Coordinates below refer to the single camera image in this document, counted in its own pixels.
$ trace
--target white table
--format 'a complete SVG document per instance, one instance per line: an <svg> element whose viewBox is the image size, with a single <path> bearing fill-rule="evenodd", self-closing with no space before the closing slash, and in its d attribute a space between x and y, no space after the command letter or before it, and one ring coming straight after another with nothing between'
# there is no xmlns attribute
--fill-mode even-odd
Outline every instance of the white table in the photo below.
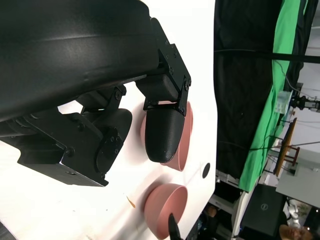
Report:
<svg viewBox="0 0 320 240"><path fill-rule="evenodd" d="M194 122L188 161L178 172L148 160L139 131L144 96L126 84L120 107L130 110L130 132L105 179L106 187L66 185L17 164L20 152L0 143L0 220L19 240L151 240L142 214L146 195L161 183L186 185L180 220L185 238L215 190L217 108L213 85L214 0L145 0L192 78L188 100ZM80 108L71 103L63 112ZM206 163L211 164L203 179ZM127 197L136 205L133 208Z"/></svg>

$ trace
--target white wall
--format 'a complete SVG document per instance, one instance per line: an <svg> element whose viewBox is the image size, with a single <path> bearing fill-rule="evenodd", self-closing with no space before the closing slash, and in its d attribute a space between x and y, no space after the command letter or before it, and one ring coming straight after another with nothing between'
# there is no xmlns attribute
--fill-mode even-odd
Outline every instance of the white wall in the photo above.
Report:
<svg viewBox="0 0 320 240"><path fill-rule="evenodd" d="M295 175L283 172L276 191L320 208L320 172L298 165Z"/></svg>
<svg viewBox="0 0 320 240"><path fill-rule="evenodd" d="M313 29L311 31L306 55L320 56L320 29ZM303 93L320 99L320 64L305 63L300 71L298 82L303 83ZM294 111L295 116L292 116L291 119L297 117L299 121L309 122L297 123L291 143L300 144L320 141L320 113L309 109L299 110L298 108ZM320 153L320 144L304 145L301 148Z"/></svg>

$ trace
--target black plastic cover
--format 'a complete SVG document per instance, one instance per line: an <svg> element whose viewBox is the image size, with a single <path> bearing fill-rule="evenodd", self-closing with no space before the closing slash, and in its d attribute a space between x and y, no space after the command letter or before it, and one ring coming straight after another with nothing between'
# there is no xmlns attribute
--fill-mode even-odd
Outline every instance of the black plastic cover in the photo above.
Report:
<svg viewBox="0 0 320 240"><path fill-rule="evenodd" d="M132 123L132 113L123 108L107 112L100 116L93 125L98 128L104 135L108 128L116 128L119 136L124 142L128 136Z"/></svg>
<svg viewBox="0 0 320 240"><path fill-rule="evenodd" d="M178 91L166 74L147 76L135 82L137 88L149 101L171 101L178 99Z"/></svg>
<svg viewBox="0 0 320 240"><path fill-rule="evenodd" d="M119 85L158 64L141 1L0 3L0 122Z"/></svg>
<svg viewBox="0 0 320 240"><path fill-rule="evenodd" d="M167 163L174 157L184 123L185 117L175 109L151 109L146 112L145 149L151 161Z"/></svg>

